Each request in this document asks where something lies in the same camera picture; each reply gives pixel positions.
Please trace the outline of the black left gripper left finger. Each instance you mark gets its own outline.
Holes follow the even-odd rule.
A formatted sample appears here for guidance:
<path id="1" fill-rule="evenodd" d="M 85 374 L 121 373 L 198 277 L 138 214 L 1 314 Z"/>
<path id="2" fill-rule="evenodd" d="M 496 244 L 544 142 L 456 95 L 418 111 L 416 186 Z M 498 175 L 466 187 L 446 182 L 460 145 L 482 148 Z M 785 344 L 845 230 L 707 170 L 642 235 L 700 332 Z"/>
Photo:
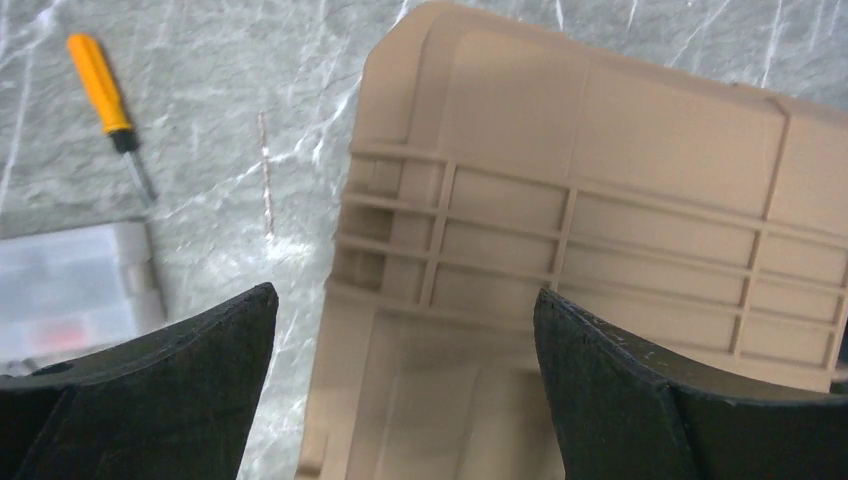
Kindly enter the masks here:
<path id="1" fill-rule="evenodd" d="M 273 351 L 257 285 L 117 346 L 1 379 L 5 479 L 233 479 Z"/>

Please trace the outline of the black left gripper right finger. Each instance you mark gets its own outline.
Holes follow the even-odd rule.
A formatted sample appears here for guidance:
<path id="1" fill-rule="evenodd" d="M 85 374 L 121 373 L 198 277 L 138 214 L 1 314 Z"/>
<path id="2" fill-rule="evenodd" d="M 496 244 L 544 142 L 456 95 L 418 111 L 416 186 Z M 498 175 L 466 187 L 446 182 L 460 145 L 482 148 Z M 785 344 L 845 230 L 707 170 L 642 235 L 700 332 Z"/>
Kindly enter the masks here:
<path id="1" fill-rule="evenodd" d="M 737 375 L 538 293 L 534 340 L 570 479 L 843 479 L 847 399 Z"/>

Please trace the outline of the tan plastic toolbox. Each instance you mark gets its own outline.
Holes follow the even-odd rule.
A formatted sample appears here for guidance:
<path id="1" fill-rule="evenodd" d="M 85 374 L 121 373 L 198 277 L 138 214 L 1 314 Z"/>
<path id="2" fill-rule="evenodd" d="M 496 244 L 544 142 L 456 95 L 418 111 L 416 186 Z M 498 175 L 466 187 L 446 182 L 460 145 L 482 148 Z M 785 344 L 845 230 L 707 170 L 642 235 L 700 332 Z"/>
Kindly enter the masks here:
<path id="1" fill-rule="evenodd" d="M 826 395 L 847 115 L 428 2 L 368 55 L 300 479 L 576 479 L 540 290 L 712 373 Z"/>

